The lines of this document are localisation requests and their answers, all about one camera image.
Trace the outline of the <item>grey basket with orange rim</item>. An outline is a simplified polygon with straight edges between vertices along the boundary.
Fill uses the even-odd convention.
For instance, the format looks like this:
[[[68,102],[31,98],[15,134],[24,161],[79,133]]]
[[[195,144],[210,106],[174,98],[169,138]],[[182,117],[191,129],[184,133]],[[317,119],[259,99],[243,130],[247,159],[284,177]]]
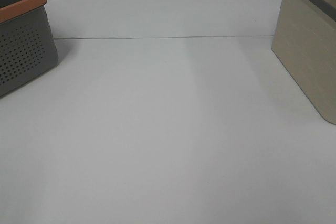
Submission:
[[[1,0],[1,96],[58,63],[47,0]]]

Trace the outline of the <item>beige bin with grey rim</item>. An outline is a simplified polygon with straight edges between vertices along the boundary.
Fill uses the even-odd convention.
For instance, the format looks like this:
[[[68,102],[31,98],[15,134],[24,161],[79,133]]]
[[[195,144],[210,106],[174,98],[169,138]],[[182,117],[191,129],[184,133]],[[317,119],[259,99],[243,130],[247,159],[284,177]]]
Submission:
[[[282,0],[271,49],[321,117],[335,124],[335,0]]]

